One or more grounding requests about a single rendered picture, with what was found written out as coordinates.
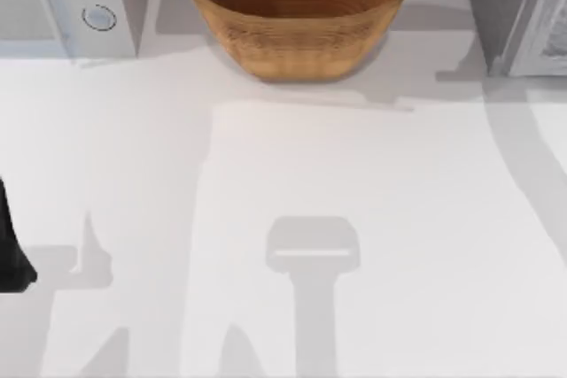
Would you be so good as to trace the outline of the brown woven basket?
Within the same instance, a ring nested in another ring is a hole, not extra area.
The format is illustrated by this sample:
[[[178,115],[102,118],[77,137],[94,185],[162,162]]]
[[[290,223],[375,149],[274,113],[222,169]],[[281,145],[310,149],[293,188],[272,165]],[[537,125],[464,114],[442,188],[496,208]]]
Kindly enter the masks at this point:
[[[380,43],[404,0],[193,0],[209,30],[264,81],[334,81]]]

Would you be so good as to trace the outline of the pale microwave oven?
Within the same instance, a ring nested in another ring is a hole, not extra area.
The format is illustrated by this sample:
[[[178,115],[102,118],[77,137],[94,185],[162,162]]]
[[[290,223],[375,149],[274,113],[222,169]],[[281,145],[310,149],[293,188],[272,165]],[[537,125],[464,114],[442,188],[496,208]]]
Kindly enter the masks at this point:
[[[89,28],[82,10],[111,9],[116,26]],[[136,57],[148,0],[0,0],[0,58],[107,59]]]

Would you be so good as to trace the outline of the small silver microwave knob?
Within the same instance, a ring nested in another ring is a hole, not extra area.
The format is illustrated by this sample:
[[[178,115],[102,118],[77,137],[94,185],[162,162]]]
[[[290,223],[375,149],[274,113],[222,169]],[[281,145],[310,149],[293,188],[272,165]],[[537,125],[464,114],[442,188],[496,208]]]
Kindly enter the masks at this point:
[[[96,4],[82,10],[82,20],[91,29],[98,32],[112,30],[117,24],[115,13],[106,6]]]

